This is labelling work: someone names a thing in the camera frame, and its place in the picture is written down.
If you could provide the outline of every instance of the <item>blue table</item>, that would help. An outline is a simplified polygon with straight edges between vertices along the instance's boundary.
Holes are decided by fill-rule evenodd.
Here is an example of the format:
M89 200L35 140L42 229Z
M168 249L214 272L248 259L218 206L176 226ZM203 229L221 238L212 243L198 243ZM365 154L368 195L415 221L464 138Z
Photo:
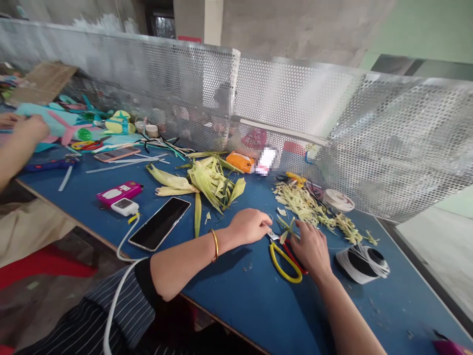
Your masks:
M153 155L160 150L153 150ZM156 163L170 173L182 165L174 156L166 157L170 165ZM97 193L128 180L143 184L144 191L134 198L140 205L143 224L168 198L157 197L160 184L145 169L145 163L106 172L86 174L86 170L109 167L88 155L76 168L63 192L57 189L65 171L22 174L19 181L38 197L51 202L77 221L80 226L111 246L117 246L129 225L127 218L114 211L99 210ZM279 204L271 191L272 178L245 175L246 190L232 209L221 216L203 198L201 233L209 228L222 228L234 214L248 207L276 217ZM161 246L170 248L194 237L194 196L184 195L192 207ZM212 219L203 224L206 213ZM351 212L349 216L360 229L370 230L380 238L377 249L388 261L391 274L387 279L360 286L349 282L334 267L336 276L389 354L436 354L431 340L432 329L453 341L473 348L473 343L456 320L411 266L381 225L372 216ZM279 233L279 226L274 230ZM331 255L349 246L341 236L324 230ZM125 243L123 251L134 258L149 255ZM247 340L271 354L332 354L334 344L317 288L309 277L302 283L285 281L273 266L268 238L237 248L209 265L191 280L182 293L216 319Z

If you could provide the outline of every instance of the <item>pink phone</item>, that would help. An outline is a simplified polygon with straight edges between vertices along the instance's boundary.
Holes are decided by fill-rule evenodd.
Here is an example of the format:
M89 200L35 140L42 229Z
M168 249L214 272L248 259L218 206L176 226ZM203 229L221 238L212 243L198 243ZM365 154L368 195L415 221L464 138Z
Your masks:
M110 207L118 200L123 198L132 199L137 194L143 191L143 186L134 181L127 181L126 183L114 187L113 189L101 192L97 198L107 207Z
M98 159L98 160L100 160L104 163L108 163L109 161L124 158L126 156L137 154L137 153L140 153L140 152L141 152L141 150L139 150L138 148L136 148L134 146L130 146L130 147L126 147L126 148L111 150L111 151L106 152L106 153L100 153L100 154L94 155L94 158L96 158L96 159Z

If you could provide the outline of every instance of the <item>charging cable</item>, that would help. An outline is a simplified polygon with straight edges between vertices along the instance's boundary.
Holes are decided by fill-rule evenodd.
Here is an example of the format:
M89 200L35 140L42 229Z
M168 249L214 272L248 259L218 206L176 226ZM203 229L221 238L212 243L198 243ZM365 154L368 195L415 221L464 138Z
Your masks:
M136 227L136 225L139 222L139 213L138 213L138 211L136 211L135 215L132 218L129 219L128 224L130 224L133 220L135 220L135 222L130 227L130 229L128 230L128 232L126 233L124 238L122 239L122 241L121 241L121 243L120 243L120 245L118 246L118 249L117 249L117 258L119 258L122 261L127 261L127 262L133 261L134 263L131 264L129 266L129 268L125 271L122 279L120 280L120 283L118 284L117 290L115 291L115 295L113 296L113 301L112 301L112 304L110 306L110 311L108 312L108 319L107 319L107 324L105 326L105 333L103 334L103 353L105 355L112 355L112 350L110 349L109 337L110 337L110 330L112 328L113 313L115 312L115 307L117 306L117 301L118 301L118 296L120 295L120 291L122 290L123 284L125 283L125 280L126 280L127 276L130 274L131 270L135 267L135 265L138 264L140 261L146 259L146 258L128 259L128 258L122 257L122 255L120 255L120 250L123 246L123 243L125 242L125 240L127 240L129 235L131 234L131 232L134 230L134 228Z

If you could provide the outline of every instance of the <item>white container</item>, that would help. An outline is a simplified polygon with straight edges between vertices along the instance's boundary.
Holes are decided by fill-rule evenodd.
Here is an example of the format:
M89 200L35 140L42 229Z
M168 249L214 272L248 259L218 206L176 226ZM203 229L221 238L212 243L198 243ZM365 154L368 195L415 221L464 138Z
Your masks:
M327 189L324 191L322 203L335 213L350 212L355 208L355 203L351 198L332 189Z
M159 137L158 126L156 125L146 125L146 132L151 138Z
M136 130L137 130L138 132L144 134L144 122L143 122L143 121L137 121L137 122L135 122L135 127L136 127Z

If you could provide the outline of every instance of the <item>striped shirt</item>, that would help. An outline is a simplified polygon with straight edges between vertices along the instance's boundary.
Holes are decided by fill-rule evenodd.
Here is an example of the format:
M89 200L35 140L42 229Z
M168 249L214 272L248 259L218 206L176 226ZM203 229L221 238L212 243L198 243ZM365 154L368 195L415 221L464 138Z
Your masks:
M20 350L23 355L103 354L103 334L115 290L128 267L103 279L80 303L64 314L45 338ZM110 331L114 355L145 353L153 355L192 354L181 349L157 345L137 352L141 337L163 302L153 286L149 259L139 262L127 276L115 307Z

